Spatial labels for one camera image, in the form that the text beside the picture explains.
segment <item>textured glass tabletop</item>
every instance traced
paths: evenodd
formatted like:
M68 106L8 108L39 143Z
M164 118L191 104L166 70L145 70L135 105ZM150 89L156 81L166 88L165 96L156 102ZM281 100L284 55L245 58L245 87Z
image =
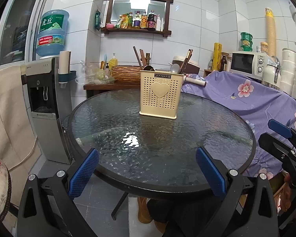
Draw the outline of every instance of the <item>textured glass tabletop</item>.
M207 183L195 160L203 145L227 168L240 168L255 145L249 126L218 103L181 93L177 119L139 114L140 90L106 92L82 103L72 133L100 164L127 179L167 186Z

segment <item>white bottle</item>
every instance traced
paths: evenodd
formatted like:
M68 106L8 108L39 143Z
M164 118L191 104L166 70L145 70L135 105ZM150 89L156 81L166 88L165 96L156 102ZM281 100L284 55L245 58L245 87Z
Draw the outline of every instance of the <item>white bottle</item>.
M160 15L158 15L158 19L157 19L157 26L155 28L157 31L160 31L161 29L161 20L160 20Z
M160 31L163 31L163 18L161 20L161 27L160 27Z

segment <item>kettle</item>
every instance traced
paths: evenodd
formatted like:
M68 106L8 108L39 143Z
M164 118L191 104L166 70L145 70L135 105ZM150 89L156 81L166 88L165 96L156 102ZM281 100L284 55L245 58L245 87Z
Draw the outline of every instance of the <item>kettle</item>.
M268 63L264 68L261 84L279 90L281 83L281 63L276 56L272 56L272 58L275 59L275 62Z

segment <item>wicker basket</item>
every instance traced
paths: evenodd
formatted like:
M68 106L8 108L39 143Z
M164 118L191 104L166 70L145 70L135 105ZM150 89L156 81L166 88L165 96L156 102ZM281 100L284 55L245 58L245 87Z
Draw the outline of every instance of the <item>wicker basket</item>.
M141 68L132 66L113 66L111 68L112 77L121 82L140 82Z
M141 70L141 115L176 119L183 75Z

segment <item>black table rim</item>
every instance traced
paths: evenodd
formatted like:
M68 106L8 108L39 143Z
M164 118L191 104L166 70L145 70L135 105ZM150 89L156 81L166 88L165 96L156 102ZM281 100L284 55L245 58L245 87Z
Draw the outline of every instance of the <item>black table rim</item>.
M75 114L76 110L81 105L83 105L86 101L88 101L98 95L101 95L101 94L102 93L86 99L85 101L80 103L77 107L75 107L75 109L70 114L70 117L68 120L68 134L69 134L69 138L70 138L72 145L80 154L84 154L85 151L83 151L83 149L79 146L75 137L73 136L73 132L72 132L73 115ZM229 111L231 111L234 115L236 115L236 118L239 118L240 120L242 120L245 123L245 121L240 116L238 116L236 113L234 113L229 108L227 108L227 109ZM250 163L252 162L252 160L254 158L255 150L256 150L256 140L255 140L255 136L253 134L253 131L248 126L247 123L246 123L246 127L250 130L251 135L253 137L252 138L253 139L253 147L252 147L251 154L250 154L249 158L247 159L247 161L238 169L238 171L240 173L243 173L247 169L247 167L250 165ZM122 191L131 193L134 195L138 195L138 196L147 197L147 198L181 199L181 198L197 198L197 197L200 197L200 195L204 196L204 195L212 194L212 190L207 183L200 184L200 185L191 185L191 186L164 186L164 185L156 185L156 184L151 184L151 183L142 183L142 182L131 180L131 179L128 179L128 178L123 177L121 175L118 175L117 173L114 173L111 170L106 169L105 167L101 166L100 164L98 164L96 170L94 171L94 174L96 176L98 176L100 179L102 179L103 181L109 183L110 185L112 185Z

